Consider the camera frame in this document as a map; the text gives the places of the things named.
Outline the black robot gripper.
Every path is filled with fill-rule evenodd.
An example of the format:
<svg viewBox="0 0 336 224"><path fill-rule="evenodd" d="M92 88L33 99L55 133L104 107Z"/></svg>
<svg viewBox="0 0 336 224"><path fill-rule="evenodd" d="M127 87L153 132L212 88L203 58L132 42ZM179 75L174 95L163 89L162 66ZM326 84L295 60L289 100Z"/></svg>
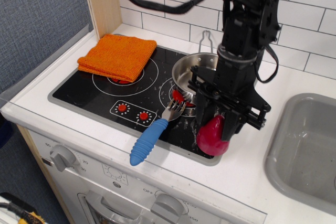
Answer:
<svg viewBox="0 0 336 224"><path fill-rule="evenodd" d="M250 59L228 52L218 56L216 70L191 67L189 87L196 92L196 121L206 125L216 112L224 113L222 141L230 141L244 124L261 129L271 106L257 93L255 83L263 51L255 51Z"/></svg>

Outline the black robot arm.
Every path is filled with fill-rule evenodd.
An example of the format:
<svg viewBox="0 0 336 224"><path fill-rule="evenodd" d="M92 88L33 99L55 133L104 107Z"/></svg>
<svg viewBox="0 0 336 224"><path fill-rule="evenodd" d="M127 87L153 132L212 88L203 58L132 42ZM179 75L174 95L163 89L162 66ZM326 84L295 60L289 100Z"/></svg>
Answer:
<svg viewBox="0 0 336 224"><path fill-rule="evenodd" d="M196 120L210 121L216 108L224 113L222 140L228 142L245 123L259 129L270 105L256 92L265 51L280 29L279 0L223 0L223 39L216 68L193 66L189 86L196 92Z"/></svg>

